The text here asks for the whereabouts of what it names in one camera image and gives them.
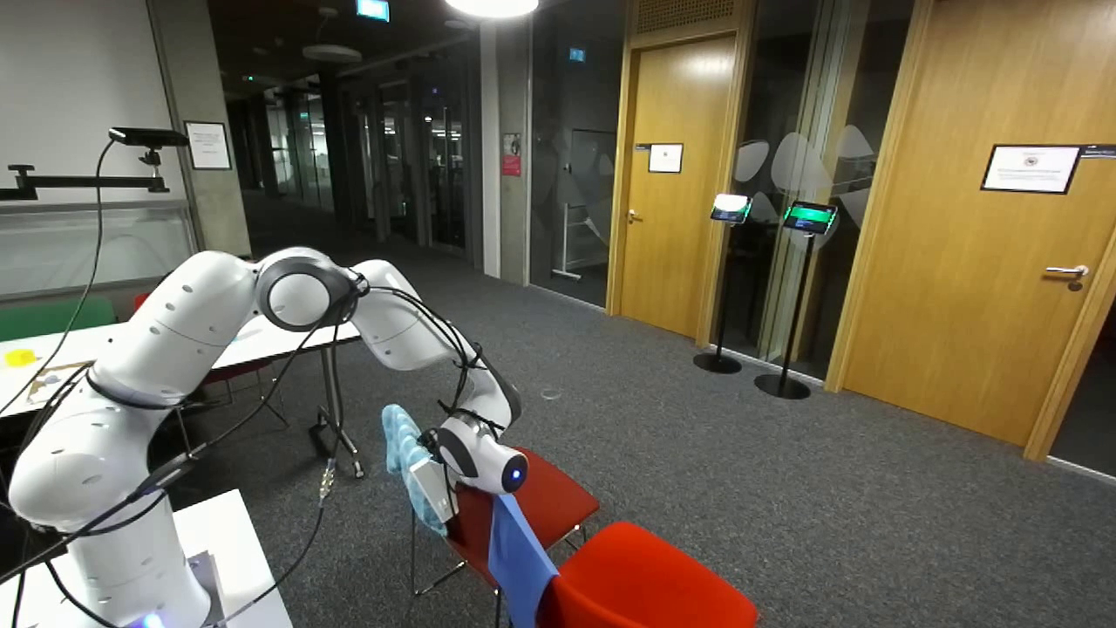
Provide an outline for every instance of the glass wall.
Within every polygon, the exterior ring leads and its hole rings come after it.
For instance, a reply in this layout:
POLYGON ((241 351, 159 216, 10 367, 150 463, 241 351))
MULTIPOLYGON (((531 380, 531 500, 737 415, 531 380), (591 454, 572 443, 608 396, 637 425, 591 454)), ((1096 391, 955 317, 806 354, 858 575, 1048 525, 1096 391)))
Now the glass wall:
POLYGON ((321 80, 298 80, 232 102, 236 175, 250 249, 286 245, 334 249, 334 175, 323 132, 321 80))
POLYGON ((376 248, 468 248, 477 209, 477 42, 349 77, 376 248))
POLYGON ((564 0, 535 19, 531 282, 604 303, 623 3, 564 0))
POLYGON ((724 346, 762 358, 792 351, 792 367, 826 377, 907 24, 910 0, 762 0, 737 155, 754 224, 734 229, 724 253, 724 346), (840 216, 809 269, 779 225, 792 203, 840 216))

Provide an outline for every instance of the wooden door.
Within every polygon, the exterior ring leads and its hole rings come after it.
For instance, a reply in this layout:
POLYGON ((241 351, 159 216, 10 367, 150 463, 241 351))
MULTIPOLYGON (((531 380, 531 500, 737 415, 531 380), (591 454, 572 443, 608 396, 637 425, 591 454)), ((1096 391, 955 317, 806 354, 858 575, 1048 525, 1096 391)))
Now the wooden door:
POLYGON ((926 0, 850 289, 849 391, 1005 443, 1037 415, 1102 263, 1116 165, 1084 155, 1066 196, 979 191, 994 144, 1116 144, 1114 6, 926 0))
POLYGON ((620 204, 620 312, 687 336, 700 330, 709 218, 724 168, 737 38, 637 48, 630 60, 630 153, 620 204), (679 170, 651 170, 655 145, 679 145, 679 170))

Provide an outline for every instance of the glass door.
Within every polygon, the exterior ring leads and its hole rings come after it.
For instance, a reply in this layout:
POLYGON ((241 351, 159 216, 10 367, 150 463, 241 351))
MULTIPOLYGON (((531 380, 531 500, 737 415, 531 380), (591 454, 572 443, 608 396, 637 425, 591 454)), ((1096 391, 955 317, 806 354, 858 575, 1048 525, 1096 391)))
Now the glass door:
POLYGON ((447 88, 423 91, 426 229, 435 248, 464 248, 464 127, 447 88))
POLYGON ((623 3, 564 0, 535 19, 531 282, 608 298, 623 3))
POLYGON ((385 245, 419 245, 414 124, 407 82, 376 91, 379 186, 371 209, 385 245))
POLYGON ((754 224, 729 241, 724 346, 771 361, 792 351, 797 370, 826 377, 907 24, 910 0, 756 3, 749 117, 737 153, 737 191, 754 199, 754 224), (792 203, 840 212, 809 269, 779 225, 792 203))

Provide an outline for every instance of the framed sign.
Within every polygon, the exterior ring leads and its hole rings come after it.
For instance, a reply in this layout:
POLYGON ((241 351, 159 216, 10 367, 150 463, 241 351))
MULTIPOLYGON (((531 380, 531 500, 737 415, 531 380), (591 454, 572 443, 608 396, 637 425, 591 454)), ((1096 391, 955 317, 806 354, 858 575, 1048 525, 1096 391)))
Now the framed sign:
POLYGON ((186 123, 189 155, 194 170, 226 170, 232 144, 220 123, 186 123))
POLYGON ((651 175, 679 175, 684 170, 684 145, 679 144, 651 144, 650 170, 651 175))
POLYGON ((1080 145, 996 144, 991 145, 984 191, 1066 196, 1080 145))

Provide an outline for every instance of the white wall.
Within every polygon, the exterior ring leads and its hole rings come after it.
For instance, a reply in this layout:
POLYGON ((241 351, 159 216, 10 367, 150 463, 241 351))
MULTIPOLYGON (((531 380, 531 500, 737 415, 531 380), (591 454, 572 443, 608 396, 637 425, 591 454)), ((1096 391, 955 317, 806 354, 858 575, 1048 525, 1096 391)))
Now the white wall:
MULTIPOLYGON (((0 0, 0 189, 6 165, 94 175, 111 124, 170 124, 144 0, 0 0)), ((116 145, 106 175, 150 175, 144 149, 116 145)), ((108 280, 150 280, 192 249, 178 153, 163 149, 170 196, 106 191, 108 280)), ((0 203, 0 295, 85 284, 94 249, 94 191, 41 189, 0 203)))
MULTIPOLYGON (((0 0, 0 168, 91 175, 111 124, 170 124, 144 0, 0 0)), ((119 145, 108 175, 150 175, 119 145)), ((182 199, 178 153, 163 179, 182 199)), ((41 191, 41 203, 86 203, 94 191, 41 191)))
POLYGON ((483 29, 483 216, 486 270, 531 282, 531 17, 483 29), (521 179, 502 175, 502 139, 521 137, 521 179))
MULTIPOLYGON (((232 127, 225 104, 213 17, 205 0, 146 0, 154 42, 159 48, 163 95, 173 127, 186 123, 220 123, 232 127)), ((241 179, 226 170, 186 170, 192 216, 204 248, 249 253, 249 216, 241 179)))

